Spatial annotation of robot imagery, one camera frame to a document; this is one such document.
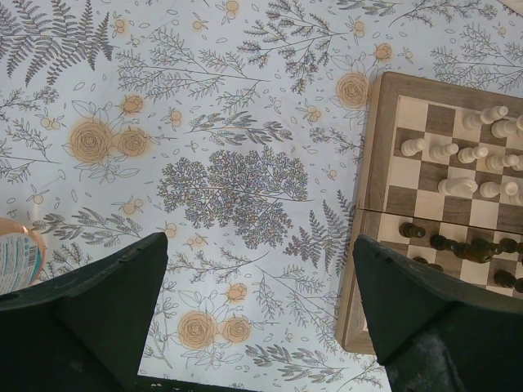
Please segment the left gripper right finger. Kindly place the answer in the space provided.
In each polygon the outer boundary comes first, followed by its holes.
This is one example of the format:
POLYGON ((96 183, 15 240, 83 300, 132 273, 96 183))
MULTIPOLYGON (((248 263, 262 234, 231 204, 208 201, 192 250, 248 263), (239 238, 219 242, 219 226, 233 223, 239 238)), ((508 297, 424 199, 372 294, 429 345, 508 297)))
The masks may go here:
POLYGON ((353 250, 369 335, 394 391, 520 391, 522 301, 367 235, 353 250))

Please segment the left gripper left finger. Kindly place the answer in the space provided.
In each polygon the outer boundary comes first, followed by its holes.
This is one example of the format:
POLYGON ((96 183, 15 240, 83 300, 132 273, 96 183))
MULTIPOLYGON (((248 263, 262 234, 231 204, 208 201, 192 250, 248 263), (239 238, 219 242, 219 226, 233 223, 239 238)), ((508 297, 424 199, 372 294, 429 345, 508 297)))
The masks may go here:
POLYGON ((163 233, 1 297, 3 391, 132 391, 168 263, 163 233))

